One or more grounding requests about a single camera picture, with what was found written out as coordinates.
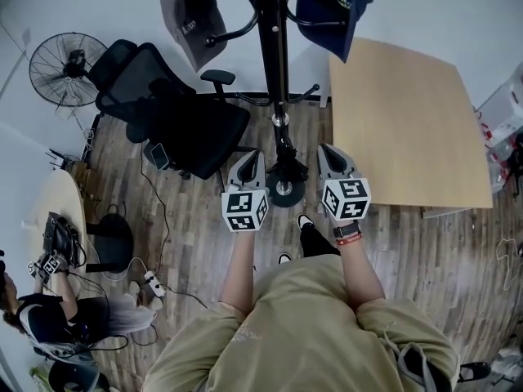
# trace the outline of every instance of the gray cap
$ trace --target gray cap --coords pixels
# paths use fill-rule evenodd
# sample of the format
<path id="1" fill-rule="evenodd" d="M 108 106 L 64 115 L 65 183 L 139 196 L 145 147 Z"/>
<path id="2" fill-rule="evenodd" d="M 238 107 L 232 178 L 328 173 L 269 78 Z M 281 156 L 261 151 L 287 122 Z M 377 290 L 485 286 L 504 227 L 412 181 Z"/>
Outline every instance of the gray cap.
<path id="1" fill-rule="evenodd" d="M 227 42 L 207 47 L 207 38 L 226 32 L 216 0 L 160 0 L 163 21 L 195 71 L 226 49 Z"/>

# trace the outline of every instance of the rectangular wooden desk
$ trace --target rectangular wooden desk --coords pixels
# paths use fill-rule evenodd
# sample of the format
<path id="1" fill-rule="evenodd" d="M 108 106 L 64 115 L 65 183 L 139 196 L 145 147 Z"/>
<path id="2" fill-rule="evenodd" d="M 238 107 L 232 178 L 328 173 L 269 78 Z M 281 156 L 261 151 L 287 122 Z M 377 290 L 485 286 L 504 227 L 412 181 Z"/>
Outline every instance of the rectangular wooden desk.
<path id="1" fill-rule="evenodd" d="M 373 203 L 492 207 L 485 149 L 455 66 L 355 38 L 330 57 L 334 145 L 369 179 Z"/>

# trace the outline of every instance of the black pants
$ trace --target black pants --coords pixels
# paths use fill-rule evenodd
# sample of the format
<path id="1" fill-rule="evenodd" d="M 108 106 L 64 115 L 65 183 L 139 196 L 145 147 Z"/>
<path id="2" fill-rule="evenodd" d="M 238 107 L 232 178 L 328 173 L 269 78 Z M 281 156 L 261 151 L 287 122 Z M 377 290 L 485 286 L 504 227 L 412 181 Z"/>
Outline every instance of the black pants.
<path id="1" fill-rule="evenodd" d="M 340 251 L 312 225 L 305 225 L 300 236 L 304 257 L 322 256 L 323 254 L 340 255 Z"/>

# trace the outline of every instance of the wooden floor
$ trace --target wooden floor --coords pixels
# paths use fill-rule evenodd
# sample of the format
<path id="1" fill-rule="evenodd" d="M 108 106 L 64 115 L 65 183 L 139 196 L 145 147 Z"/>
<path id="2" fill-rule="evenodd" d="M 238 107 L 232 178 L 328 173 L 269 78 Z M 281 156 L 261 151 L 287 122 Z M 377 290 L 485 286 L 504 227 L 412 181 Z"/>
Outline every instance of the wooden floor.
<path id="1" fill-rule="evenodd" d="M 242 106 L 251 111 L 252 118 L 241 144 L 262 149 L 270 166 L 275 159 L 270 110 Z M 310 214 L 321 232 L 330 234 L 328 220 L 315 213 L 316 149 L 320 142 L 332 142 L 332 114 L 330 109 L 320 109 L 313 102 L 291 106 L 288 113 L 291 138 L 298 149 L 298 159 L 310 168 L 310 179 L 302 203 L 289 209 L 270 209 L 257 235 L 258 270 L 276 265 L 281 252 L 296 258 L 301 255 L 295 225 L 298 213 Z M 176 138 L 177 130 L 172 134 Z M 224 176 L 238 158 L 239 154 L 234 154 L 223 167 Z M 103 215 L 111 203 L 118 205 L 122 214 L 127 210 L 135 256 L 141 257 L 148 269 L 156 270 L 167 234 L 163 206 L 140 174 L 141 146 L 127 141 L 123 122 L 109 117 L 101 119 L 91 166 L 99 179 L 94 195 L 102 199 L 96 209 L 98 215 Z M 225 277 L 234 237 L 221 219 L 215 179 L 182 180 L 174 171 L 156 171 L 146 160 L 144 173 L 168 206 L 170 236 L 163 253 L 161 283 L 195 294 L 210 304 L 217 299 Z M 414 300 L 452 339 L 463 361 L 490 361 L 515 331 L 520 317 L 522 277 L 518 275 L 512 286 L 503 290 L 507 259 L 497 262 L 495 249 L 501 238 L 522 240 L 522 210 L 521 200 L 515 203 L 508 191 L 503 191 L 494 197 L 492 210 L 422 220 L 416 207 L 371 206 L 362 222 L 367 253 L 387 297 Z M 96 222 L 94 214 L 90 215 L 88 220 Z M 503 246 L 500 252 L 510 255 L 510 266 L 515 273 L 520 259 L 511 248 Z M 112 283 L 100 275 L 92 278 L 110 295 L 117 295 L 126 290 L 130 280 L 143 282 L 144 272 L 140 262 L 135 261 L 122 282 Z M 194 299 L 172 293 L 167 294 L 164 304 L 155 323 L 159 338 L 154 345 L 141 347 L 130 343 L 119 352 L 97 353 L 102 371 L 121 391 L 140 390 L 147 370 L 167 342 L 201 309 Z M 140 343 L 152 341 L 154 331 L 137 333 L 133 339 Z M 117 344 L 121 342 L 105 342 L 107 346 Z"/>

